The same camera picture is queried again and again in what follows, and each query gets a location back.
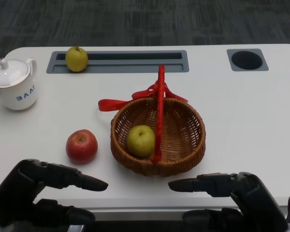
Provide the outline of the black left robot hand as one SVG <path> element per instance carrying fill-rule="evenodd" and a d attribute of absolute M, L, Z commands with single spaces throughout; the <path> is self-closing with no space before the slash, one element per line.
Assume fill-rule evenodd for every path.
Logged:
<path fill-rule="evenodd" d="M 100 192 L 105 191 L 108 184 L 61 164 L 37 159 L 20 161 L 0 184 L 0 232 L 11 232 L 17 221 L 51 228 L 93 223 L 95 216 L 88 210 L 63 206 L 51 199 L 34 203 L 45 187 L 63 189 L 68 186 Z"/>

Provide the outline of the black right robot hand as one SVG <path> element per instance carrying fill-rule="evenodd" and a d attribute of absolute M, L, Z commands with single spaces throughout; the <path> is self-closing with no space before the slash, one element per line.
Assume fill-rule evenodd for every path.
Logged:
<path fill-rule="evenodd" d="M 202 174 L 168 183 L 176 192 L 230 197 L 238 209 L 192 210 L 182 220 L 196 232 L 286 232 L 288 222 L 264 183 L 254 174 Z"/>

